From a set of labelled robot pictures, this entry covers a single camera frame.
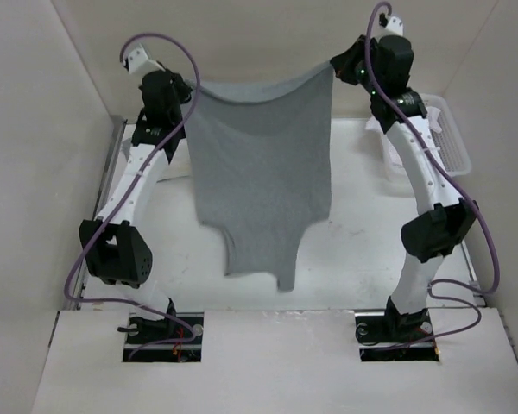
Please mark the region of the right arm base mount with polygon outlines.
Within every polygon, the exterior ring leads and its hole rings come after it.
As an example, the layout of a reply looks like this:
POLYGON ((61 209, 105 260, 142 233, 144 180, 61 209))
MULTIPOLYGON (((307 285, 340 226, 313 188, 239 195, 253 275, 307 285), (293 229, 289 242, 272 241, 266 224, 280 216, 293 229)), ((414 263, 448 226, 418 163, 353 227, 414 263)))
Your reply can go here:
POLYGON ((435 341, 421 341, 433 334, 427 311, 401 325, 383 312, 357 313, 355 323, 361 362, 439 362, 435 341))

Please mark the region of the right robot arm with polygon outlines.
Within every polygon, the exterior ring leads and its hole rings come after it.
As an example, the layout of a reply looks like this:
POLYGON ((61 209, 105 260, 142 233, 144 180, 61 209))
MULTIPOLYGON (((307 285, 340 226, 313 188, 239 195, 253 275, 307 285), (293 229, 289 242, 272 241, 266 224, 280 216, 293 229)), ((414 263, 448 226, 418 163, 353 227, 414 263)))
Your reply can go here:
POLYGON ((418 216, 401 228, 406 259, 382 322, 385 335, 397 342, 426 320, 428 286, 475 220, 439 171, 426 106, 407 84, 413 60, 410 41, 391 34, 378 40, 361 35, 330 61, 338 79, 370 94, 371 113, 401 157, 414 192, 418 216))

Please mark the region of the grey tank top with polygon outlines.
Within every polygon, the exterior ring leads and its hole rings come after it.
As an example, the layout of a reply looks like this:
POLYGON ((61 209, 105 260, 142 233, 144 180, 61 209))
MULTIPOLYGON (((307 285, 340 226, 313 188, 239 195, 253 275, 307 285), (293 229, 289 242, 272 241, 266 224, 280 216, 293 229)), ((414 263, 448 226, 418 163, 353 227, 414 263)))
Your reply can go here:
POLYGON ((332 84, 322 63, 281 82, 200 86, 186 123, 195 207, 224 238, 227 274, 294 289, 302 237, 331 210, 332 84))

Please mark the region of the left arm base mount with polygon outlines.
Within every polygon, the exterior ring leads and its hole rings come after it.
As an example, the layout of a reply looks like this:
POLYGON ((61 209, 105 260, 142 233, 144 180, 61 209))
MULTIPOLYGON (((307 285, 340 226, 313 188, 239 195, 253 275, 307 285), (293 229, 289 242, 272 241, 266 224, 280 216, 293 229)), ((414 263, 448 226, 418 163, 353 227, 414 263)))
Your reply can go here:
POLYGON ((151 320, 131 314, 124 326, 117 331, 124 334, 123 362, 201 362, 203 313, 179 313, 179 319, 196 330, 191 342, 181 342, 189 338, 191 332, 168 319, 151 320))

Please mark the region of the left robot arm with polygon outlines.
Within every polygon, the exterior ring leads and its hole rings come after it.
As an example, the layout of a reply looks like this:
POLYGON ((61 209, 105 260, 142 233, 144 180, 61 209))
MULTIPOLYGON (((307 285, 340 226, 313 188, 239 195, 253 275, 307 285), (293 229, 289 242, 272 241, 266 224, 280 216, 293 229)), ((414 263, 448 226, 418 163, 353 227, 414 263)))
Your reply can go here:
POLYGON ((148 280, 153 265, 152 251, 137 224, 156 182, 186 138, 181 106, 192 99, 192 88, 168 69, 144 75, 139 90, 143 107, 121 178, 96 217, 79 225, 89 274, 106 285, 133 289, 148 280))

